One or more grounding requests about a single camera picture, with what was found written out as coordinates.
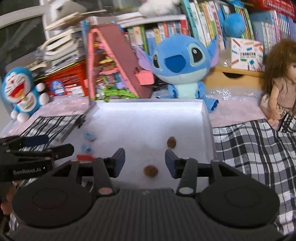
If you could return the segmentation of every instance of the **doll's shirt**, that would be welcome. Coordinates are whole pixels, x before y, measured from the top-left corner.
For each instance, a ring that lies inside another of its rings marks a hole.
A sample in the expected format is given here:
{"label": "doll's shirt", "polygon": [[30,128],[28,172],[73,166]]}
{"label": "doll's shirt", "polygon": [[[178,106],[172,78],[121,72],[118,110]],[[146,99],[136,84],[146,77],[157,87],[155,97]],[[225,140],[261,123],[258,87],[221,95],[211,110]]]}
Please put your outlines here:
{"label": "doll's shirt", "polygon": [[286,78],[274,78],[273,81],[279,89],[278,105],[292,108],[296,99],[296,84]]}

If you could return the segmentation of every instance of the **round black disc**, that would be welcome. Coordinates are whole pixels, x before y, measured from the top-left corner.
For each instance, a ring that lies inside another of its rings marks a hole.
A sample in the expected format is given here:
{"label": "round black disc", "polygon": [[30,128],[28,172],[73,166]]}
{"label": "round black disc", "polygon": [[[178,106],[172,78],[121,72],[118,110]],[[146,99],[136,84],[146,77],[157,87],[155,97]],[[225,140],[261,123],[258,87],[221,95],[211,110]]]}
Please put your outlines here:
{"label": "round black disc", "polygon": [[66,177],[36,180],[21,188],[12,200],[17,220],[38,228],[71,224],[86,215],[92,205],[87,189]]}
{"label": "round black disc", "polygon": [[256,228],[272,223],[279,198],[268,187],[241,177],[221,178],[200,193],[202,209],[215,221],[230,227]]}

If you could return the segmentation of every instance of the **stitch's ear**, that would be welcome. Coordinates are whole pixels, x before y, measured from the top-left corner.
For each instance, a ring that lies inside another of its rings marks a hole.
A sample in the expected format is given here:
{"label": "stitch's ear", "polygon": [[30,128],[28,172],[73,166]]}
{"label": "stitch's ear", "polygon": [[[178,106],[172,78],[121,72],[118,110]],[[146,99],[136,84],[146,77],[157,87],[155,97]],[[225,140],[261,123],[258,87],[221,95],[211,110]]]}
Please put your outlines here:
{"label": "stitch's ear", "polygon": [[207,50],[211,56],[211,67],[214,67],[217,65],[218,61],[219,61],[219,40],[218,40],[218,36],[216,35],[216,37],[211,41],[211,43],[209,44],[209,46],[207,47]]}
{"label": "stitch's ear", "polygon": [[136,47],[136,55],[139,60],[139,65],[148,71],[152,70],[152,58],[145,51],[143,51],[139,46]]}

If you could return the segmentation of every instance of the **brown nut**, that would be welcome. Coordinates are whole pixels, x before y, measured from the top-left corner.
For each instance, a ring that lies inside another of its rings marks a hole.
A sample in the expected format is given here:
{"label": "brown nut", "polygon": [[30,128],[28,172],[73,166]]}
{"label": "brown nut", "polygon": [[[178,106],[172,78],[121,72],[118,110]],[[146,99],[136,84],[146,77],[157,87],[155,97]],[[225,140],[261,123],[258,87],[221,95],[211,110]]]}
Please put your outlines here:
{"label": "brown nut", "polygon": [[149,165],[144,168],[143,172],[148,177],[156,177],[158,174],[158,169],[153,165]]}
{"label": "brown nut", "polygon": [[174,149],[177,145],[175,137],[170,137],[167,141],[168,148]]}

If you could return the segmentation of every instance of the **drawer handle cutout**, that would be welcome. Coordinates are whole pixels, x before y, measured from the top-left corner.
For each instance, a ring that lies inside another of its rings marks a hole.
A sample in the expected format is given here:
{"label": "drawer handle cutout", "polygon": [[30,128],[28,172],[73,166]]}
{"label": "drawer handle cutout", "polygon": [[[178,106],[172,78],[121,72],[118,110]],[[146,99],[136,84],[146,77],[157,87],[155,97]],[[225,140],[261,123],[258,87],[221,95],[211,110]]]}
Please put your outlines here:
{"label": "drawer handle cutout", "polygon": [[238,78],[244,76],[243,74],[224,73],[224,72],[222,72],[222,73],[230,79],[238,79]]}

